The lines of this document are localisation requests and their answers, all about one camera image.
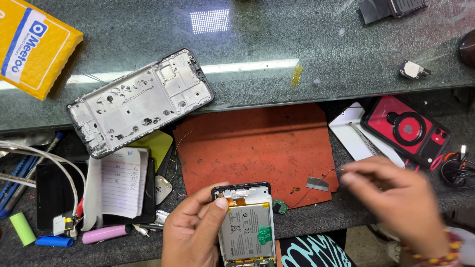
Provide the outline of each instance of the beaded bracelet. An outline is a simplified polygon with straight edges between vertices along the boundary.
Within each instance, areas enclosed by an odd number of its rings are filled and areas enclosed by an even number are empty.
[[[412,255],[414,259],[418,262],[419,266],[447,266],[452,265],[459,261],[459,251],[462,246],[462,240],[456,235],[450,232],[449,229],[444,229],[444,232],[447,233],[449,239],[449,252],[446,256],[440,258],[427,258],[422,257],[420,254],[415,254],[408,247],[403,247],[409,254]]]

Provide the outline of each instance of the red rubber mat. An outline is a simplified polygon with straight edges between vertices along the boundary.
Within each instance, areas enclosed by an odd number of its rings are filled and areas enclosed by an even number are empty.
[[[334,169],[325,113],[314,103],[209,113],[188,118],[173,132],[188,195],[204,186],[268,181],[272,197],[295,205],[307,177]],[[334,171],[324,179],[338,188]],[[312,189],[293,208],[330,200]]]

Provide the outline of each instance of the small green circuit board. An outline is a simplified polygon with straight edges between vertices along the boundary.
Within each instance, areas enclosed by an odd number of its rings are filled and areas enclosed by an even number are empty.
[[[237,260],[235,262],[229,261],[226,267],[274,267],[274,259],[255,259],[255,260]]]
[[[289,206],[285,204],[282,200],[280,199],[273,199],[272,200],[272,210],[275,212],[278,212],[280,214],[284,214],[287,212],[289,209]]]

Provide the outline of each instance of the pink cylindrical battery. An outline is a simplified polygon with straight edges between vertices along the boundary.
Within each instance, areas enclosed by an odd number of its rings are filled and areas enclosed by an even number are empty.
[[[131,231],[132,231],[132,225],[130,224],[104,227],[101,229],[92,230],[92,231],[88,231],[84,233],[83,243],[91,244],[94,242],[99,242],[106,239],[111,239],[111,238],[123,236],[126,234],[130,234]]]

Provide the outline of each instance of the hand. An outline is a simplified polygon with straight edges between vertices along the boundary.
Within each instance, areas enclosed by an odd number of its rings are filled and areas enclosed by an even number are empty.
[[[211,201],[210,185],[183,200],[165,220],[163,228],[163,267],[216,267],[219,258],[216,236],[228,212],[225,198]]]
[[[428,258],[447,255],[444,223],[425,176],[383,157],[352,162],[341,169],[343,184],[416,253]]]

